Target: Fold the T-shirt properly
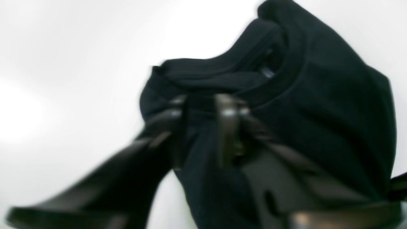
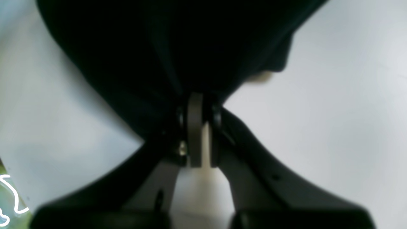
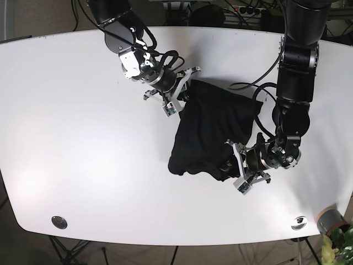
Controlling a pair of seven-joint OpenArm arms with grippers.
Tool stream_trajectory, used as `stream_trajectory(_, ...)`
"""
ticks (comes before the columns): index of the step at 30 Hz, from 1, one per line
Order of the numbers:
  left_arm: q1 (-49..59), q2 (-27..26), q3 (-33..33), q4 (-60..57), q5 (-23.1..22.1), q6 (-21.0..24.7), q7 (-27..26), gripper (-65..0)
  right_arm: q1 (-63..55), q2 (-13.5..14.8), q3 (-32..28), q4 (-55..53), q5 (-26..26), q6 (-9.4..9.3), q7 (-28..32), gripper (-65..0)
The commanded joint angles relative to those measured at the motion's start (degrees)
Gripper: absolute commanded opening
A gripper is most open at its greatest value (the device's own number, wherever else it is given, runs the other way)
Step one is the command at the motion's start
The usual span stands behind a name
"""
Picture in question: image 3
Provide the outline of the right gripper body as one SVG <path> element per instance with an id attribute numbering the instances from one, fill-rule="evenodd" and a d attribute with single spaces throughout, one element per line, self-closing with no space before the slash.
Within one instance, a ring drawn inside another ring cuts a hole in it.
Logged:
<path id="1" fill-rule="evenodd" d="M 153 71 L 151 75 L 141 79 L 142 83 L 152 87 L 145 91 L 143 100 L 153 99 L 158 102 L 166 116 L 181 112 L 184 107 L 180 102 L 187 102 L 190 99 L 188 94 L 189 79 L 193 74 L 200 71 L 200 66 L 187 68 L 179 72 L 163 66 L 159 72 Z"/>

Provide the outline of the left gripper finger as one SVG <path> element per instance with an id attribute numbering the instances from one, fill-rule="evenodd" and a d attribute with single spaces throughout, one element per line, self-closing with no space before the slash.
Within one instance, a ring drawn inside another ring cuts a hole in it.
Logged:
<path id="1" fill-rule="evenodd" d="M 246 179 L 242 185 L 242 194 L 245 195 L 248 191 L 251 190 L 254 184 L 265 181 L 267 184 L 271 182 L 271 176 L 265 172 L 258 172 L 248 179 Z"/>
<path id="2" fill-rule="evenodd" d="M 230 139 L 227 139 L 225 144 L 232 148 L 233 154 L 225 162 L 223 172 L 229 178 L 236 179 L 233 185 L 238 191 L 249 191 L 251 189 L 249 178 L 252 173 L 247 166 L 244 165 L 244 155 L 241 153 L 243 146 Z"/>

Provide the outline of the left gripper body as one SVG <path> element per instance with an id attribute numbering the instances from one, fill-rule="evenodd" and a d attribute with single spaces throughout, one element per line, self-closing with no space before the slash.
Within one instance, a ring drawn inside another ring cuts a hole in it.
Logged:
<path id="1" fill-rule="evenodd" d="M 253 147 L 241 144 L 244 165 L 252 175 L 258 172 L 267 173 L 270 169 L 289 169 L 297 165 L 301 158 L 300 144 L 299 136 L 289 136 L 285 139 L 273 137 L 266 141 L 259 132 Z"/>

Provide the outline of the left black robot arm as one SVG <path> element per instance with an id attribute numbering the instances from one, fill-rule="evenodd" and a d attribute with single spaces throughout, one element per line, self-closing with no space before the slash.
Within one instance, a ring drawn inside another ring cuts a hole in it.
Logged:
<path id="1" fill-rule="evenodd" d="M 319 40 L 328 19 L 332 1 L 286 1 L 280 8 L 284 16 L 285 32 L 280 53 L 276 83 L 267 82 L 256 87 L 252 103 L 261 91 L 276 88 L 272 120 L 275 132 L 264 128 L 259 113 L 254 121 L 260 132 L 253 147 L 228 141 L 233 148 L 240 175 L 233 183 L 247 194 L 254 183 L 270 182 L 266 172 L 273 168 L 289 169 L 301 158 L 301 138 L 310 126 L 309 107 L 314 95 L 314 81 L 319 61 Z"/>

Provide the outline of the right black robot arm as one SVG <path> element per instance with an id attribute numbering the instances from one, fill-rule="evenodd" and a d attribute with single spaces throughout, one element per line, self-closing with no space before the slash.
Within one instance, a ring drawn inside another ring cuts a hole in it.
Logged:
<path id="1" fill-rule="evenodd" d="M 124 76 L 151 86 L 143 95 L 159 101 L 167 116 L 183 110 L 188 100 L 188 81 L 200 67 L 181 69 L 173 65 L 183 58 L 176 50 L 157 51 L 157 41 L 132 11 L 129 1 L 87 1 L 93 24 L 104 33 L 105 44 L 117 54 Z"/>

